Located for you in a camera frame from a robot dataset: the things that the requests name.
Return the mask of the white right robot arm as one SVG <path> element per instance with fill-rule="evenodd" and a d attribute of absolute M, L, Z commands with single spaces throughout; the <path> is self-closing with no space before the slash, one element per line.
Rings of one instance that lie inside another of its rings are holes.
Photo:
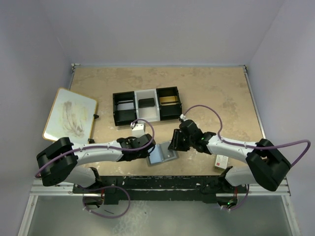
<path fill-rule="evenodd" d="M 259 184 L 266 190 L 276 191 L 291 169 L 290 162 L 267 139 L 255 143 L 220 138 L 214 132 L 202 132 L 194 121 L 188 119 L 174 129 L 168 149 L 188 151 L 190 148 L 247 164 L 240 168 L 228 167 L 221 174 L 219 187 L 223 192 L 231 192 L 242 184 Z"/>

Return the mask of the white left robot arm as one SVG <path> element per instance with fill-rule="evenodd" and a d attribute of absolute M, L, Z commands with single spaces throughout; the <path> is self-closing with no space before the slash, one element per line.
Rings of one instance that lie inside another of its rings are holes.
<path fill-rule="evenodd" d="M 69 182 L 95 193 L 101 188 L 99 174 L 96 168 L 84 165 L 147 158 L 155 145 L 154 136 L 150 134 L 118 138 L 103 144 L 76 144 L 69 137 L 63 137 L 36 156 L 39 170 L 35 178 L 40 178 L 44 186 Z"/>

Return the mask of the grey card holder wallet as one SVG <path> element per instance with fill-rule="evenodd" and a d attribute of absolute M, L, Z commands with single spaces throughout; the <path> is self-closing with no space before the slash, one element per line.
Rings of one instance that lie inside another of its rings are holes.
<path fill-rule="evenodd" d="M 168 161 L 173 161 L 179 158 L 177 151 L 168 149 L 170 144 L 170 141 L 159 143 L 150 150 L 150 155 L 146 159 L 149 167 L 159 165 Z"/>

